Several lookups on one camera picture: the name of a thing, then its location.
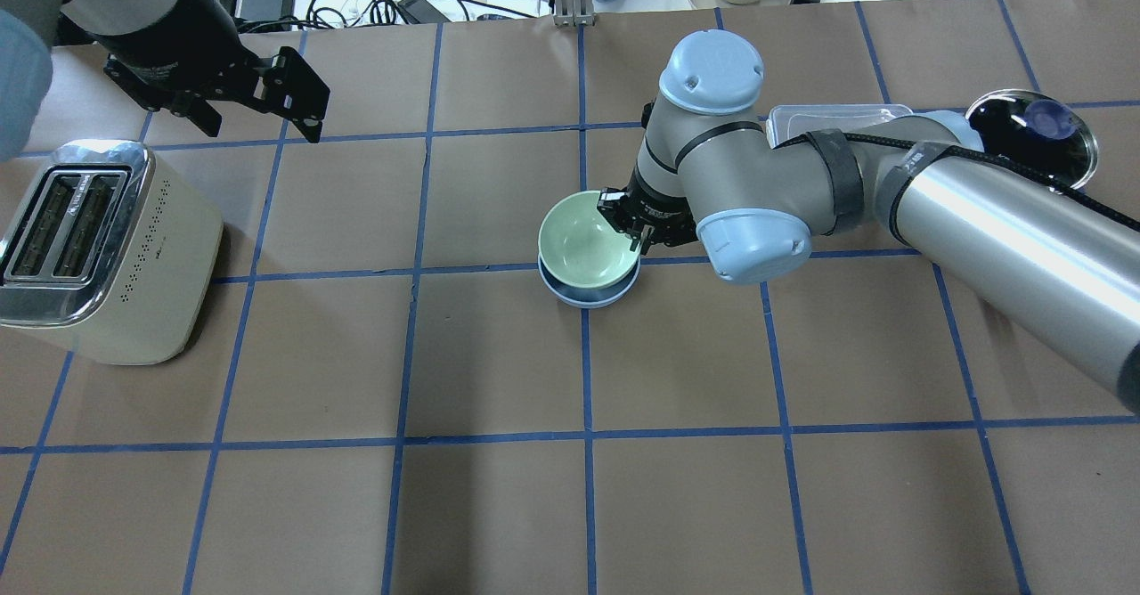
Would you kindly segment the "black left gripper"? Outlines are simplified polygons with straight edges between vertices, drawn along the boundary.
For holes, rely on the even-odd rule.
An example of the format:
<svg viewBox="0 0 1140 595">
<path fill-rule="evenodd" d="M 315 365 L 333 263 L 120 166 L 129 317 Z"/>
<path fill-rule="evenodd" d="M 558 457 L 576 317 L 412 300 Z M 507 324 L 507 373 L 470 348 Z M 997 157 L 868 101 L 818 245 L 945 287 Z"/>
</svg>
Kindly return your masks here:
<svg viewBox="0 0 1140 595">
<path fill-rule="evenodd" d="M 223 62 L 198 78 L 187 74 L 187 64 L 145 71 L 127 66 L 111 54 L 103 63 L 103 74 L 117 84 L 145 111 L 168 111 L 186 119 L 199 132 L 217 137 L 223 115 L 213 101 L 235 101 L 260 113 L 272 113 L 296 128 L 308 142 L 319 142 L 324 119 L 329 108 L 329 85 L 325 83 L 296 48 L 280 47 L 272 58 L 241 47 L 239 58 Z"/>
</svg>

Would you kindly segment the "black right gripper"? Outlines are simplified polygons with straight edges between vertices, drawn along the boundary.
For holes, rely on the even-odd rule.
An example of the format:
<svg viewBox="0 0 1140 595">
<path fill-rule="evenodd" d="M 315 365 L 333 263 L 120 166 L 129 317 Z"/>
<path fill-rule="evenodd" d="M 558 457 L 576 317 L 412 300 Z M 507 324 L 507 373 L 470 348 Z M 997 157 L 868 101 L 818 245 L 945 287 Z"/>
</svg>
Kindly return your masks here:
<svg viewBox="0 0 1140 595">
<path fill-rule="evenodd" d="M 640 188 L 606 188 L 598 194 L 596 210 L 635 254 L 648 254 L 656 245 L 676 248 L 697 241 L 697 221 L 684 198 L 660 198 Z"/>
</svg>

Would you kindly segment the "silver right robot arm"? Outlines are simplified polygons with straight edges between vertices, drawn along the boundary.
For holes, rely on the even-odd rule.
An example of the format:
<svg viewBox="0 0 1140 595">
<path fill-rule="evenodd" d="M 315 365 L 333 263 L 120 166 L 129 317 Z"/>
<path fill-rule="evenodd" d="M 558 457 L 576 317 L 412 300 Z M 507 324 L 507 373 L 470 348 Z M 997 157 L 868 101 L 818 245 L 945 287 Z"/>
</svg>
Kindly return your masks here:
<svg viewBox="0 0 1140 595">
<path fill-rule="evenodd" d="M 985 152 L 951 111 L 772 147 L 754 112 L 762 81 L 762 55 L 734 32 L 673 47 L 630 184 L 596 201 L 632 251 L 697 241 L 722 280 L 762 285 L 803 266 L 819 235 L 876 222 L 1137 410 L 1133 218 Z"/>
</svg>

